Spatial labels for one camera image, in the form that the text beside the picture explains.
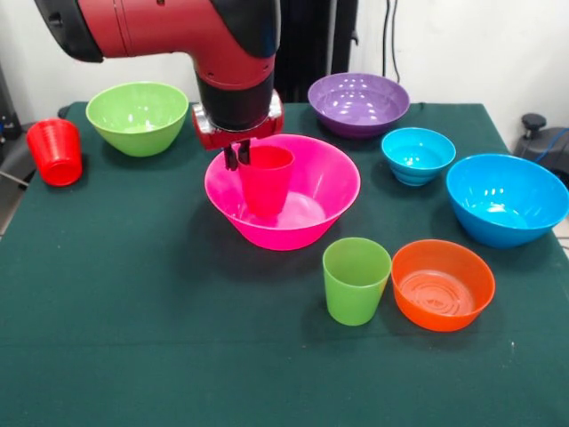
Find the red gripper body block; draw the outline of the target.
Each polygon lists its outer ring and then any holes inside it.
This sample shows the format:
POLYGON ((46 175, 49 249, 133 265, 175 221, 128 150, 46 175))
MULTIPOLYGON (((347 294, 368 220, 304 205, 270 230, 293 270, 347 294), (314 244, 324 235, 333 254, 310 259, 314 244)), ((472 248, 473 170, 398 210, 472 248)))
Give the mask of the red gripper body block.
POLYGON ((201 103, 191 107, 191 118, 197 138, 205 149, 224 149, 233 143, 280 133, 284 124, 284 106, 277 91, 273 91, 268 116, 254 128, 242 131, 229 131, 215 125, 201 103))

